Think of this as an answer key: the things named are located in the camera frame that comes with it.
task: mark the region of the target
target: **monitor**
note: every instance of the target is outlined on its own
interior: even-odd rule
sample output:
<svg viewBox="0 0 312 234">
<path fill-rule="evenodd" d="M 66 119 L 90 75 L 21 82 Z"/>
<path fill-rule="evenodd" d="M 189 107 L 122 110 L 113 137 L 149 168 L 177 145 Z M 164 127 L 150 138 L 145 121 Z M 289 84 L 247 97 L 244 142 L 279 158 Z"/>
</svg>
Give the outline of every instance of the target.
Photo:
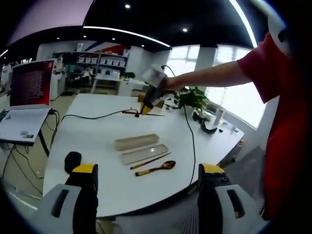
<svg viewBox="0 0 312 234">
<path fill-rule="evenodd" d="M 49 105 L 53 68 L 54 60 L 35 61 L 13 67 L 10 108 Z"/>
</svg>

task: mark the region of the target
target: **hand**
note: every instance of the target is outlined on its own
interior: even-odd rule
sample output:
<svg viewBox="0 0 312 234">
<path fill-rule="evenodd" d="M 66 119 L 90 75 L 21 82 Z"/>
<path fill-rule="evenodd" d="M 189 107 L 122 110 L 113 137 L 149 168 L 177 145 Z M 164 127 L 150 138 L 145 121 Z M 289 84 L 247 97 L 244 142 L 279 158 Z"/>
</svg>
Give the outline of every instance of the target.
<svg viewBox="0 0 312 234">
<path fill-rule="evenodd" d="M 183 82 L 180 79 L 180 77 L 174 77 L 174 78 L 167 78 L 163 89 L 179 91 L 183 87 L 184 87 L 184 85 L 183 85 Z"/>
</svg>

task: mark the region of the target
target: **white table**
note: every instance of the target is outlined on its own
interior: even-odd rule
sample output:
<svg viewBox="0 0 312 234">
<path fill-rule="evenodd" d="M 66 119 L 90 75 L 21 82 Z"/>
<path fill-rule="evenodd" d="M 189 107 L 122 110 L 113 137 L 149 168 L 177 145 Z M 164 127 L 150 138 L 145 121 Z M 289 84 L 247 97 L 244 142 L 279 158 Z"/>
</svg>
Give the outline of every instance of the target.
<svg viewBox="0 0 312 234">
<path fill-rule="evenodd" d="M 130 97 L 132 90 L 134 90 L 136 87 L 148 86 L 148 84 L 146 84 L 140 80 L 124 81 L 124 80 L 120 80 L 120 79 L 117 79 L 116 77 L 112 77 L 109 75 L 103 76 L 101 74 L 98 74 L 94 78 L 94 83 L 92 86 L 91 94 L 94 92 L 98 80 L 108 80 L 108 81 L 118 82 L 118 84 L 117 84 L 118 95 L 119 96 L 126 96 L 126 97 Z"/>
<path fill-rule="evenodd" d="M 79 94 L 67 114 L 98 117 L 139 107 L 136 97 Z M 66 181 L 68 174 L 64 171 L 64 159 L 70 151 L 82 154 L 82 164 L 98 164 L 98 217 L 135 211 L 188 187 L 194 163 L 191 132 L 183 115 L 165 110 L 162 113 L 164 117 L 136 118 L 122 113 L 97 120 L 66 117 L 59 127 L 47 161 L 43 194 Z M 209 136 L 191 118 L 189 122 L 195 136 L 196 166 L 192 180 L 195 182 L 198 178 L 198 164 L 216 165 L 244 133 L 231 133 L 230 129 L 223 128 L 222 133 L 218 131 Z M 165 144 L 172 153 L 136 170 L 123 165 L 119 159 L 121 153 L 114 149 L 114 141 L 153 133 L 160 137 L 159 143 Z M 176 161 L 173 169 L 135 176 L 135 172 L 158 167 L 167 160 Z"/>
</svg>

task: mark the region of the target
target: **black ceiling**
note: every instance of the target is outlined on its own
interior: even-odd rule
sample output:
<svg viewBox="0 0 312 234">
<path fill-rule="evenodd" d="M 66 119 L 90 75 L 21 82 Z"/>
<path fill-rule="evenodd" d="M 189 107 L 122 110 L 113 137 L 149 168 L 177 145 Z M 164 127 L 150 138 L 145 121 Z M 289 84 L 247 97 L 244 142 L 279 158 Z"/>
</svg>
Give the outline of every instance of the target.
<svg viewBox="0 0 312 234">
<path fill-rule="evenodd" d="M 13 15 L 1 16 L 4 24 L 4 35 L 0 39 L 0 53 L 12 34 L 17 22 L 26 12 L 33 0 L 21 1 L 22 4 L 11 4 Z M 267 32 L 265 17 L 257 10 L 250 0 L 237 0 L 253 29 L 256 41 L 263 40 Z M 247 30 L 229 0 L 96 0 L 89 10 L 85 25 L 110 27 L 139 33 L 170 46 L 201 44 L 216 46 L 232 44 L 252 47 Z M 145 45 L 145 49 L 155 52 L 168 49 L 156 42 L 137 36 L 98 29 L 83 29 L 81 26 L 60 27 L 44 30 L 29 35 L 10 46 L 8 59 L 36 57 L 38 45 L 60 40 L 112 41 L 128 45 Z"/>
</svg>

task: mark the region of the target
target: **wooden chopsticks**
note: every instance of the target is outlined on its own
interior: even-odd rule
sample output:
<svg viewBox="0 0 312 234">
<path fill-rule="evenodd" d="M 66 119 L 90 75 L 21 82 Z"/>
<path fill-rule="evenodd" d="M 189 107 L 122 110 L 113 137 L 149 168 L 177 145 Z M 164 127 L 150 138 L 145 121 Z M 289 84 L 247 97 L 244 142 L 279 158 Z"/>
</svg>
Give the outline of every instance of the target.
<svg viewBox="0 0 312 234">
<path fill-rule="evenodd" d="M 138 168 L 138 167 L 142 167 L 142 166 L 144 166 L 144 165 L 146 165 L 146 164 L 149 164 L 150 162 L 154 162 L 154 161 L 156 161 L 156 160 L 158 160 L 158 159 L 160 159 L 160 158 L 162 158 L 162 157 L 165 157 L 165 156 L 167 156 L 167 155 L 169 155 L 169 154 L 171 154 L 171 152 L 166 153 L 166 154 L 163 155 L 163 156 L 154 158 L 154 159 L 152 159 L 152 160 L 150 160 L 150 161 L 143 162 L 143 163 L 140 163 L 140 164 L 138 164 L 138 165 L 136 165 L 136 166 L 130 167 L 130 170 L 136 169 L 136 168 Z"/>
</svg>

